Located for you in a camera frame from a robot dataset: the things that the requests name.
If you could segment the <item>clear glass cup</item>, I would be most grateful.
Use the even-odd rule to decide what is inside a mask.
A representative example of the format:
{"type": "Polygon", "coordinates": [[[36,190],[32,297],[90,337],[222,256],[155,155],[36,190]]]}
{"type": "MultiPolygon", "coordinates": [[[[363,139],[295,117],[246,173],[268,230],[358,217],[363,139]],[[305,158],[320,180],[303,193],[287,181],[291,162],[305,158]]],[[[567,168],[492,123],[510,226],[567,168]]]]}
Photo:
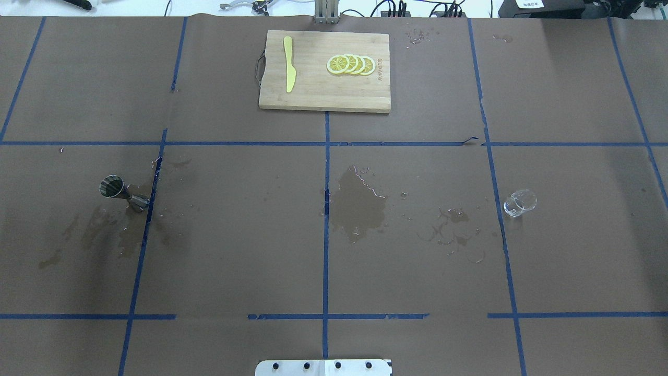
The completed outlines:
{"type": "Polygon", "coordinates": [[[532,190],[517,190],[503,203],[503,210],[509,217],[520,217],[537,207],[538,198],[532,190]]]}

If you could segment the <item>steel double jigger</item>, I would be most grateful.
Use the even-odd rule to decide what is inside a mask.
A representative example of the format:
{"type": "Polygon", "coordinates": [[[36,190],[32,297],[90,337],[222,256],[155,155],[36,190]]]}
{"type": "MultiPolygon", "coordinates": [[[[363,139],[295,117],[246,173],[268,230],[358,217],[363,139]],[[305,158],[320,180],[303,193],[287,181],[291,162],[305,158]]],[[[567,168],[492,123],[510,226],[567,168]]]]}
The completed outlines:
{"type": "Polygon", "coordinates": [[[110,174],[99,184],[98,190],[103,197],[110,199],[123,199],[129,208],[135,212],[143,212],[149,207],[149,199],[143,195],[131,194],[124,180],[117,174],[110,174]]]}

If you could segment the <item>wooden cutting board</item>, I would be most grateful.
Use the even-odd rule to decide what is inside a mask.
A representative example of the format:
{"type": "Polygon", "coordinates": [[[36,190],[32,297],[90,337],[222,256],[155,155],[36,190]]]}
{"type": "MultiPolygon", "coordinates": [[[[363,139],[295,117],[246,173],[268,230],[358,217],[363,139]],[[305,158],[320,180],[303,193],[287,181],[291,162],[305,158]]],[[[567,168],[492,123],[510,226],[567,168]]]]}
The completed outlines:
{"type": "Polygon", "coordinates": [[[258,105],[273,110],[322,110],[387,114],[391,110],[390,38],[385,33],[269,30],[258,105]],[[296,83],[285,91],[282,38],[293,38],[296,83]],[[375,60],[369,76],[330,74],[329,58],[351,53],[375,60]]]}

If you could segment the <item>yellow plastic knife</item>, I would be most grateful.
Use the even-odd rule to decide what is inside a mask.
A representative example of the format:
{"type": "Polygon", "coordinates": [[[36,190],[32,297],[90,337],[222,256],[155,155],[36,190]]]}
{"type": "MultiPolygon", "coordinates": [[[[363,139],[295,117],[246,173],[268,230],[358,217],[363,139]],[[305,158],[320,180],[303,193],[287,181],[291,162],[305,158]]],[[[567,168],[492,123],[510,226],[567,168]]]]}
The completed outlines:
{"type": "Polygon", "coordinates": [[[291,93],[296,83],[296,68],[293,65],[293,38],[291,36],[284,36],[282,38],[282,46],[284,50],[285,57],[285,71],[286,71],[286,80],[285,80],[285,91],[286,93],[291,93]]]}

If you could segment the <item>lemon slice four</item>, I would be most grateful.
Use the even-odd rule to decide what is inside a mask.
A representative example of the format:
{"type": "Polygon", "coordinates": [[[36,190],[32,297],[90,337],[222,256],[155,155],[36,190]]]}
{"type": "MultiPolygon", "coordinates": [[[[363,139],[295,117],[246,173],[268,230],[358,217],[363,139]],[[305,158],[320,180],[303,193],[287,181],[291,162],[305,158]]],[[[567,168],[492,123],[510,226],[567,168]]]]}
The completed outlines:
{"type": "Polygon", "coordinates": [[[361,62],[363,63],[363,67],[361,71],[358,73],[358,75],[369,76],[375,71],[376,62],[373,58],[369,56],[361,56],[361,62]]]}

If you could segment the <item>lemon slice two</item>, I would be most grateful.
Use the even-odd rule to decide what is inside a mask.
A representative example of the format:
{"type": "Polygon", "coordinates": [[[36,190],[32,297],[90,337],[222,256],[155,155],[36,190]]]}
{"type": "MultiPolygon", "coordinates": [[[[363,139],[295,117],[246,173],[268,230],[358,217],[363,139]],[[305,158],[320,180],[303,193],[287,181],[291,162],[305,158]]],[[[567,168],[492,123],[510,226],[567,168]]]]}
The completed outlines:
{"type": "Polygon", "coordinates": [[[343,73],[355,74],[355,72],[357,72],[358,69],[360,69],[361,67],[360,57],[358,57],[358,55],[351,53],[346,53],[344,57],[346,57],[348,60],[348,66],[346,67],[343,73]]]}

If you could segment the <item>aluminium frame post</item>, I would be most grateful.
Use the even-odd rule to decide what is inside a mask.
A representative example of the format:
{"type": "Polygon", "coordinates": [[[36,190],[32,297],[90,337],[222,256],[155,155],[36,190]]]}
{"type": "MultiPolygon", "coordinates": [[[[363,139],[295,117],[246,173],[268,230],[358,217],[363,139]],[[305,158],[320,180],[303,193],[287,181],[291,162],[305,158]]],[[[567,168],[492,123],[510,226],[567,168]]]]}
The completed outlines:
{"type": "Polygon", "coordinates": [[[340,19],[339,2],[339,0],[315,0],[315,24],[338,24],[340,19]]]}

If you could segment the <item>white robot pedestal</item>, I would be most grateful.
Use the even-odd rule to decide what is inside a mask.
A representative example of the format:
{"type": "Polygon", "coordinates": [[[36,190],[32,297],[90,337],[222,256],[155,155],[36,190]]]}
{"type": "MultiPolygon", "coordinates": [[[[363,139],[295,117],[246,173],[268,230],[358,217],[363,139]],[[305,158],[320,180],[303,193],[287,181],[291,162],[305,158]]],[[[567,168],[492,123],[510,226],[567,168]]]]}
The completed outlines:
{"type": "Polygon", "coordinates": [[[261,361],[255,375],[392,375],[386,359],[306,359],[261,361]]]}

